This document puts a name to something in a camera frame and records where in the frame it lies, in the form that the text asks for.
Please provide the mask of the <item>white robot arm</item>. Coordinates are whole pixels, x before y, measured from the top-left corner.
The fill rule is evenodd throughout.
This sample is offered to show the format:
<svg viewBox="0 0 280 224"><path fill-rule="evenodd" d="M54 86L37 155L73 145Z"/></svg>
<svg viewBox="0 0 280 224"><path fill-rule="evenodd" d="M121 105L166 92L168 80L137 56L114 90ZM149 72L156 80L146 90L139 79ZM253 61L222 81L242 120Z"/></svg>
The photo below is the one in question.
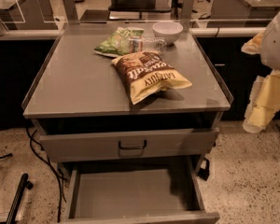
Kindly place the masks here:
<svg viewBox="0 0 280 224"><path fill-rule="evenodd" d="M263 32L243 44L241 51L259 54L261 63L272 69L266 77L257 76L245 110L244 130L259 133L280 111L280 11Z"/></svg>

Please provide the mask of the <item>yellow taped gripper finger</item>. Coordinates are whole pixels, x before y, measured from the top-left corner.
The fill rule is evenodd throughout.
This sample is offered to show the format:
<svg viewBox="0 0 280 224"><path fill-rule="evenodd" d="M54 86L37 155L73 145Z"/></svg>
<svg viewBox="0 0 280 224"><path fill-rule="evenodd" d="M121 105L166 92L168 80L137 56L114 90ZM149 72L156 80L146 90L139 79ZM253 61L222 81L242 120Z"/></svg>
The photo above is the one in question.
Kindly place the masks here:
<svg viewBox="0 0 280 224"><path fill-rule="evenodd" d="M241 47L241 52L250 55L260 54L263 35L264 32L259 32L253 38L244 43Z"/></svg>
<svg viewBox="0 0 280 224"><path fill-rule="evenodd" d="M259 133L280 110L280 71L272 70L266 76L257 76L252 85L249 104L245 110L243 128L248 133Z"/></svg>

